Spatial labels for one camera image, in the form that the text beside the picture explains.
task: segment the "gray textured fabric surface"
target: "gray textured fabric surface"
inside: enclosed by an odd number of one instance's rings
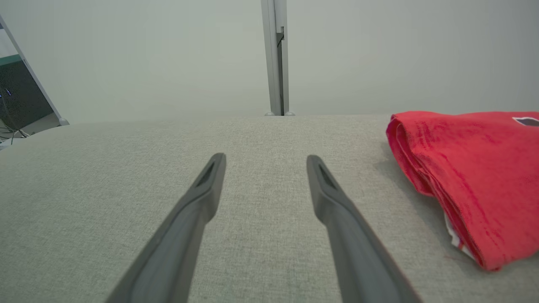
[[[210,156],[227,155],[191,302],[340,301],[306,157],[325,161],[426,302],[539,300],[539,256],[481,270],[385,138],[389,116],[102,123],[0,151],[0,301],[100,302]]]

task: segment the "white wall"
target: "white wall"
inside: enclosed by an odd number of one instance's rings
[[[6,0],[0,13],[71,124],[270,111],[260,1]]]
[[[12,56],[18,54],[17,50],[13,46],[13,43],[5,32],[5,29],[0,29],[0,58]]]
[[[298,115],[539,111],[539,1],[288,0]]]

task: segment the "folded red fabric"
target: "folded red fabric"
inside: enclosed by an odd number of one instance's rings
[[[386,134],[404,174],[438,199],[481,267],[539,250],[539,113],[406,112]]]

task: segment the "green strip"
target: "green strip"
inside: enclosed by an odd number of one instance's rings
[[[0,66],[10,64],[10,63],[13,63],[13,62],[17,62],[17,61],[22,61],[19,54],[14,54],[12,56],[7,56],[7,57],[4,57],[4,58],[0,58]]]

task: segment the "black and white logo on red cloth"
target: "black and white logo on red cloth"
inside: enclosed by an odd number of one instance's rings
[[[518,123],[520,123],[522,125],[539,126],[539,120],[536,119],[536,118],[531,118],[531,117],[517,118],[517,117],[513,117],[513,119],[515,119],[516,122],[518,122]]]

